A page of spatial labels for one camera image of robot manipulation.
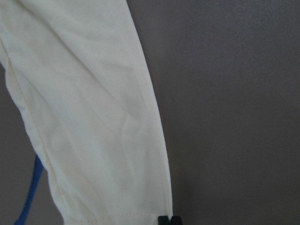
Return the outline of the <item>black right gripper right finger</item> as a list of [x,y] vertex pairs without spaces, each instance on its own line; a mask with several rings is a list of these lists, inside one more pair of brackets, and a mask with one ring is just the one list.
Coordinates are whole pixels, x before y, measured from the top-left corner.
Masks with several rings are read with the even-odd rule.
[[172,216],[171,225],[182,225],[182,219],[180,216]]

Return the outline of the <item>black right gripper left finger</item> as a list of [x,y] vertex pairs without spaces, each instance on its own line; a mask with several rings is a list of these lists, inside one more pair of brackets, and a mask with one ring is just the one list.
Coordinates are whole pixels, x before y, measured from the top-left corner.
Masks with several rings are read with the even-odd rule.
[[158,225],[169,225],[170,220],[168,216],[159,216]]

